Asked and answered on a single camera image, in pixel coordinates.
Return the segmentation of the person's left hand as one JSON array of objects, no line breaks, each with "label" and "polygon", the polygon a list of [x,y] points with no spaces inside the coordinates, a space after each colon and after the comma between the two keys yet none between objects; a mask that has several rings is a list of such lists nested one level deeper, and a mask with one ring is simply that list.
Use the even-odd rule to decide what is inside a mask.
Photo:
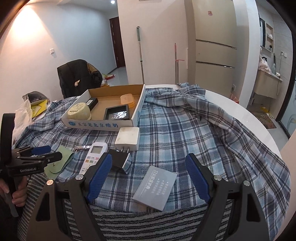
[{"label": "person's left hand", "polygon": [[[23,207],[26,203],[27,183],[28,183],[27,176],[23,176],[22,181],[18,185],[18,189],[12,194],[12,203],[17,207]],[[3,198],[5,194],[10,193],[9,187],[3,179],[0,180],[0,192],[1,192],[1,197]]]}]

